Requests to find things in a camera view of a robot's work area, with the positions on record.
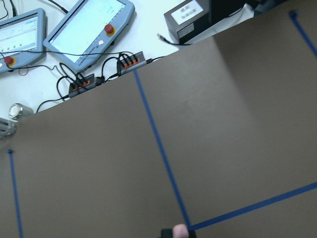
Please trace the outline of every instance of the metal cylinder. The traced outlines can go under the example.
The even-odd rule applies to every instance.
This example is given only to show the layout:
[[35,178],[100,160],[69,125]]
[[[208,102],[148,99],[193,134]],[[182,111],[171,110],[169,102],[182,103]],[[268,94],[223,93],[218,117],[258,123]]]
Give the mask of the metal cylinder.
[[20,120],[33,113],[34,112],[31,108],[20,103],[13,104],[9,109],[9,117],[13,120]]

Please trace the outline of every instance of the blue tape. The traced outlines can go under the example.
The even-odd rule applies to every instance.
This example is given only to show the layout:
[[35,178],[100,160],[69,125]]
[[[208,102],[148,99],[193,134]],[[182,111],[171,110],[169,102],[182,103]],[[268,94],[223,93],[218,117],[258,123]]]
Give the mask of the blue tape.
[[305,30],[303,29],[303,27],[301,26],[301,24],[299,23],[299,21],[297,20],[297,12],[296,11],[291,11],[289,13],[290,18],[292,19],[294,25],[296,26],[296,28],[298,29],[298,31],[301,33],[301,35],[303,36],[304,40],[306,41],[306,43],[308,44],[308,46],[312,49],[314,55],[317,58],[317,49],[315,48],[314,44],[312,43],[312,41],[310,40],[309,36],[307,35],[307,33],[305,32]]
[[279,196],[264,200],[262,202],[258,202],[258,203],[255,203],[253,205],[250,205],[250,206],[235,210],[233,212],[229,212],[227,214],[212,218],[210,220],[198,223],[196,225],[192,225],[190,227],[190,229],[198,230],[198,229],[201,229],[201,228],[204,228],[204,227],[208,227],[208,226],[211,226],[213,224],[216,224],[216,223],[219,223],[219,222],[223,222],[225,220],[228,220],[228,219],[243,215],[245,213],[248,213],[248,212],[251,212],[251,211],[266,207],[266,206],[269,206],[269,205],[271,205],[273,203],[280,202],[282,200],[297,196],[299,194],[311,191],[311,190],[316,189],[316,188],[317,188],[317,182],[314,182],[314,183],[309,184],[307,186],[295,189],[295,190],[290,191],[290,192],[286,192],[284,194],[281,194]]
[[141,80],[140,80],[139,74],[138,74],[137,70],[134,70],[133,73],[134,73],[134,77],[135,77],[135,80],[136,80],[136,82],[137,82],[137,85],[138,85],[140,94],[141,94],[141,98],[142,98],[144,107],[145,107],[146,112],[147,112],[147,114],[148,114],[149,121],[150,121],[152,130],[153,130],[153,133],[154,133],[154,135],[155,135],[155,138],[156,138],[156,141],[157,141],[157,144],[158,144],[159,151],[160,151],[161,156],[162,156],[162,158],[163,158],[163,161],[164,161],[164,164],[165,164],[165,167],[166,167],[166,170],[167,170],[169,179],[170,179],[170,181],[171,181],[171,183],[172,183],[172,187],[173,187],[174,193],[175,193],[175,195],[176,195],[178,204],[179,204],[180,209],[181,209],[181,212],[182,212],[182,214],[183,214],[183,218],[184,218],[184,220],[185,220],[185,224],[186,224],[187,227],[190,227],[191,222],[190,222],[189,216],[188,216],[188,214],[187,214],[187,211],[186,211],[186,208],[185,208],[185,204],[184,204],[184,202],[183,202],[183,200],[182,200],[182,197],[181,197],[181,195],[180,195],[180,192],[179,192],[179,190],[178,190],[178,187],[177,187],[177,184],[176,184],[176,180],[175,180],[175,178],[174,178],[174,175],[173,175],[171,166],[170,166],[170,164],[169,164],[169,162],[168,162],[167,155],[166,155],[166,153],[165,153],[165,150],[164,150],[164,147],[163,147],[163,143],[162,143],[162,141],[161,141],[161,139],[160,139],[158,129],[157,129],[157,127],[156,127],[154,118],[153,118],[153,116],[152,116],[152,113],[151,113],[151,109],[150,109],[148,100],[147,100],[146,95],[145,95],[145,93],[144,93],[144,90],[143,90],[143,87],[142,87],[142,84],[141,84]]
[[7,153],[10,155],[11,176],[12,176],[12,185],[13,185],[13,193],[14,193],[16,219],[17,219],[18,228],[19,228],[19,237],[23,238],[24,235],[23,235],[23,228],[22,228],[22,220],[21,220],[19,199],[18,199],[18,189],[17,189],[17,186],[16,186],[13,151],[12,150],[8,150]]

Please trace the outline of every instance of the label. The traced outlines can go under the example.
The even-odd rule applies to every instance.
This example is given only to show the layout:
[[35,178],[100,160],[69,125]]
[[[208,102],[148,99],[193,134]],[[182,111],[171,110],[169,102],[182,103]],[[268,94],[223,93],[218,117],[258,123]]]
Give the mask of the label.
[[185,21],[193,18],[197,14],[201,13],[202,11],[203,8],[195,0],[193,0],[173,12],[171,15],[177,22],[177,24],[180,25]]
[[193,30],[194,30],[194,24],[193,23],[189,24],[184,29],[177,32],[178,38],[182,38],[182,37],[186,36],[188,33],[192,32]]

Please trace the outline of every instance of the touchscreen display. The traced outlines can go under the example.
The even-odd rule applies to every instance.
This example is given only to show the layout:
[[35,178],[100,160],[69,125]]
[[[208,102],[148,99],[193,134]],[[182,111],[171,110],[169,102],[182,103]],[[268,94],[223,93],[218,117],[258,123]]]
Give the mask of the touchscreen display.
[[0,51],[27,51],[37,47],[37,14],[0,25]]
[[[125,7],[117,0],[89,0],[69,18],[50,40],[60,52],[81,55],[104,27]],[[76,63],[80,56],[65,55]]]

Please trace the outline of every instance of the finger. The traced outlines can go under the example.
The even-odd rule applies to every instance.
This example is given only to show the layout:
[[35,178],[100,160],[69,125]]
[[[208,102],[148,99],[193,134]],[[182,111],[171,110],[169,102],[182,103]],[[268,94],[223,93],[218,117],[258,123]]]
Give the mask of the finger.
[[188,230],[184,224],[177,225],[173,228],[173,238],[188,238]]

